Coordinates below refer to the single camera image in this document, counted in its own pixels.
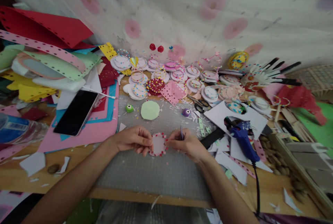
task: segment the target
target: hand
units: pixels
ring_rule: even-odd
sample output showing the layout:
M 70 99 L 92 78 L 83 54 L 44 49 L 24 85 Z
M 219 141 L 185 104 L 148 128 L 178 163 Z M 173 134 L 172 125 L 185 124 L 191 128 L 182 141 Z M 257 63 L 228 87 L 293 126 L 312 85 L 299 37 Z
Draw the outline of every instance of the hand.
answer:
M 195 163 L 211 156 L 198 138 L 191 134 L 191 131 L 188 128 L 183 128 L 182 132 L 184 135 L 183 141 L 180 141 L 180 130 L 174 130 L 168 138 L 168 141 L 165 142 L 165 145 L 186 153 L 186 155 Z
M 110 141 L 116 145 L 118 151 L 135 149 L 137 154 L 142 153 L 144 157 L 149 150 L 154 150 L 152 135 L 143 126 L 124 129 L 111 136 Z

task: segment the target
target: phone screen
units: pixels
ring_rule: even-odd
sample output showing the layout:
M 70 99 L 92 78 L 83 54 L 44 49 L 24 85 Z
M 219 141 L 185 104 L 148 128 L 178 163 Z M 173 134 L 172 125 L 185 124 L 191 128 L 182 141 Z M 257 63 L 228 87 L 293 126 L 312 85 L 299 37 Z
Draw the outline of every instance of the phone screen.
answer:
M 91 112 L 97 96 L 97 93 L 79 90 L 53 132 L 76 136 Z

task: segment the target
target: gray cutting mat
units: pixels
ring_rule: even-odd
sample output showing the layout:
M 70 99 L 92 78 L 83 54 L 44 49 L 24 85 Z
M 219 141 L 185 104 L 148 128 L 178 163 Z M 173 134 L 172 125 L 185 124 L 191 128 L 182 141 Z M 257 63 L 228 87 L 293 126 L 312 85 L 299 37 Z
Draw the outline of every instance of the gray cutting mat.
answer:
M 145 101 L 135 101 L 128 96 L 120 96 L 118 126 L 120 123 L 127 127 L 142 125 L 152 134 L 164 132 L 169 136 L 174 129 L 182 125 L 183 128 L 191 129 L 193 134 L 200 133 L 197 128 L 198 120 L 196 123 L 192 121 L 192 118 L 186 118 L 181 114 L 183 108 L 194 109 L 193 104 L 177 104 L 177 109 L 167 101 L 156 101 L 161 109 L 160 115 L 153 121 L 147 121 L 140 114 L 141 105 Z M 127 104 L 132 104 L 135 111 L 126 113 Z M 201 118 L 205 128 L 209 126 L 212 131 L 215 129 L 203 114 Z M 196 200 L 211 200 L 207 185 L 194 162 L 173 149 L 167 150 L 162 157 L 152 157 L 149 154 L 142 157 L 133 150 L 121 152 L 106 167 L 96 186 Z

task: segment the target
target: scissors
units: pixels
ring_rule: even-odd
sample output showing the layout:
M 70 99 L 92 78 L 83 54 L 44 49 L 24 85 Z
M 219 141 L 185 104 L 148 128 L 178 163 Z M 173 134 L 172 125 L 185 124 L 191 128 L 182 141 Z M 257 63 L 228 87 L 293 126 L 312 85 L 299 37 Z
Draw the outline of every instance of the scissors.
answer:
M 197 111 L 199 111 L 200 113 L 205 112 L 205 110 L 204 110 L 203 107 L 206 107 L 206 108 L 209 107 L 208 102 L 206 102 L 205 100 L 201 100 L 201 99 L 197 100 L 197 99 L 195 99 L 194 97 L 190 96 L 189 94 L 187 95 L 187 97 L 188 97 L 189 99 L 191 99 L 191 100 L 194 102 L 194 108 L 195 108 Z

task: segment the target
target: wooden table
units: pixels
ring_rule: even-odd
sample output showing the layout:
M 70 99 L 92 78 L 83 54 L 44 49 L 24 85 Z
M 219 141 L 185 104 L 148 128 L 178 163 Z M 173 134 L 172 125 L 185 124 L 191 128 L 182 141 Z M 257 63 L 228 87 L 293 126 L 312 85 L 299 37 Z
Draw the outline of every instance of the wooden table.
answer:
M 128 77 L 124 77 L 121 82 L 119 94 L 125 94 L 122 90 L 122 86 L 128 83 Z M 55 108 L 47 107 L 46 103 L 40 103 L 38 108 L 47 112 L 49 116 L 44 117 L 40 122 L 51 124 L 55 116 Z M 273 122 L 269 121 L 268 125 L 274 127 Z M 40 143 L 33 143 L 15 156 L 21 156 L 26 154 L 32 154 L 36 152 Z M 75 148 L 69 148 L 60 150 L 54 153 L 46 154 L 46 167 L 33 175 L 33 178 L 39 178 L 39 181 L 29 182 L 30 178 L 27 177 L 26 172 L 19 166 L 21 160 L 9 160 L 4 164 L 0 164 L 0 190 L 11 190 L 20 192 L 31 192 L 31 193 L 42 193 L 45 194 L 54 184 L 61 179 L 61 177 L 54 177 L 47 173 L 47 168 L 53 164 L 63 164 L 64 157 L 70 156 L 70 162 L 68 164 L 65 173 L 71 171 L 77 164 L 79 164 L 86 156 L 88 156 L 92 150 L 93 145 L 87 147 L 80 146 Z M 251 165 L 246 165 L 250 170 L 253 171 Z M 274 175 L 262 169 L 258 169 L 258 177 L 260 184 L 260 196 L 261 196 L 261 212 L 275 214 L 273 207 L 269 205 L 279 204 L 281 211 L 279 214 L 295 215 L 296 212 L 284 203 L 283 199 L 283 187 L 286 188 L 289 196 L 291 196 L 297 205 L 297 207 L 304 213 L 301 216 L 308 216 L 313 218 L 325 218 L 321 211 L 316 207 L 314 202 L 309 196 L 305 198 L 305 204 L 299 203 L 291 193 L 291 180 L 287 176 Z M 251 176 L 248 176 L 247 186 L 240 184 L 234 177 L 232 183 L 235 188 L 250 207 L 255 212 L 257 204 L 257 193 L 256 193 L 256 180 Z M 49 186 L 41 188 L 41 185 L 48 183 Z M 121 200 L 121 201 L 134 201 L 134 202 L 146 202 L 152 203 L 158 195 L 137 193 L 131 191 L 123 191 L 119 189 L 111 188 L 96 188 L 94 187 L 88 197 L 99 198 L 99 199 L 110 199 L 110 200 Z M 192 200 L 187 198 L 177 198 L 170 196 L 160 196 L 157 201 L 158 204 L 168 205 L 180 205 L 180 206 L 191 206 L 191 207 L 213 207 L 212 202 Z

